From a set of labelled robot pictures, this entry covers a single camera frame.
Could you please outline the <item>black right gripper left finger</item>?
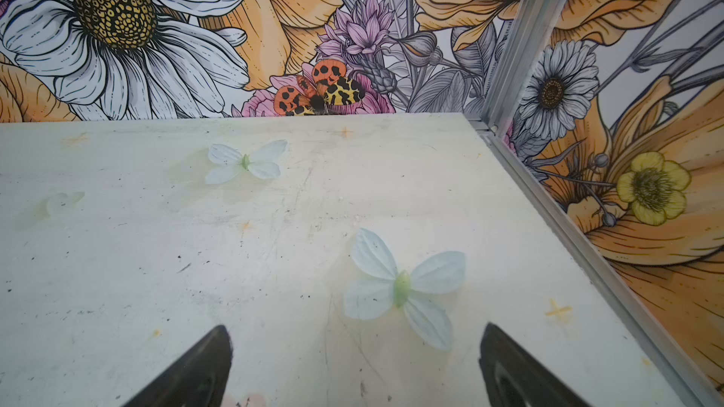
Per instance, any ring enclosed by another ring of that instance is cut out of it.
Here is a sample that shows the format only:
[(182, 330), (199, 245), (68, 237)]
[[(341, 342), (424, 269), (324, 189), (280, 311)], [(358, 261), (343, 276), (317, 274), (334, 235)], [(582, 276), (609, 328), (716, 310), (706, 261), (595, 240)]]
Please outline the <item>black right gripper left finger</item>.
[(152, 380), (125, 407), (219, 407), (224, 400), (233, 346), (217, 325)]

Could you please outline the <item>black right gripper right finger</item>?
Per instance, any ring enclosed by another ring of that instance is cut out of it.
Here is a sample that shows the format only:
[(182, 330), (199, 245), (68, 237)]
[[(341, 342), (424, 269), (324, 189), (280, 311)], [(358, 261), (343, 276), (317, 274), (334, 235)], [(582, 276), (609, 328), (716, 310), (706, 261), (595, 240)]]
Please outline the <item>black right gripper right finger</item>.
[(479, 367), (491, 406), (589, 406), (492, 322), (482, 336)]

